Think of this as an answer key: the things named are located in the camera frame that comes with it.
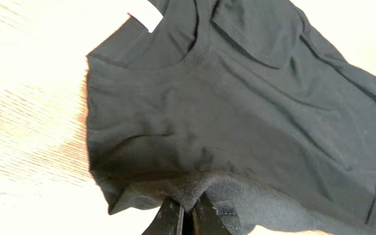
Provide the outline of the black t-shirt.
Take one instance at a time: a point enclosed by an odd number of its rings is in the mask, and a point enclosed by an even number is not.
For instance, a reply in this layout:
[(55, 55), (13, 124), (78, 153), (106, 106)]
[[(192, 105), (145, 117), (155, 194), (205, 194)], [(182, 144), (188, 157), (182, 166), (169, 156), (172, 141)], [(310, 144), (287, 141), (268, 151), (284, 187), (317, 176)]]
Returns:
[(202, 196), (235, 234), (376, 233), (376, 76), (290, 1), (154, 1), (87, 55), (89, 170), (113, 215)]

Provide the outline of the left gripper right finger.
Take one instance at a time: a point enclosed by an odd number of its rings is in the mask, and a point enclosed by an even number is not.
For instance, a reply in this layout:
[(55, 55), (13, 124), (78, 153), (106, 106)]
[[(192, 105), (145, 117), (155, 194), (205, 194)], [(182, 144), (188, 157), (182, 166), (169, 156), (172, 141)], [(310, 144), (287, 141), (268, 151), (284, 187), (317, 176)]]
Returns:
[(194, 235), (231, 235), (206, 195), (198, 199), (192, 210), (192, 216)]

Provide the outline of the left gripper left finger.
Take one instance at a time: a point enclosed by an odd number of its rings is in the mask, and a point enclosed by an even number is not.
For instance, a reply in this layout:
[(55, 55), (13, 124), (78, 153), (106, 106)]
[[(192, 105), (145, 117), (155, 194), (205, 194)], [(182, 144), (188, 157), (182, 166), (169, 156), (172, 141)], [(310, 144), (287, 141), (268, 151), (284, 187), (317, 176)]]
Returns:
[(183, 217), (181, 204), (167, 197), (142, 235), (182, 235)]

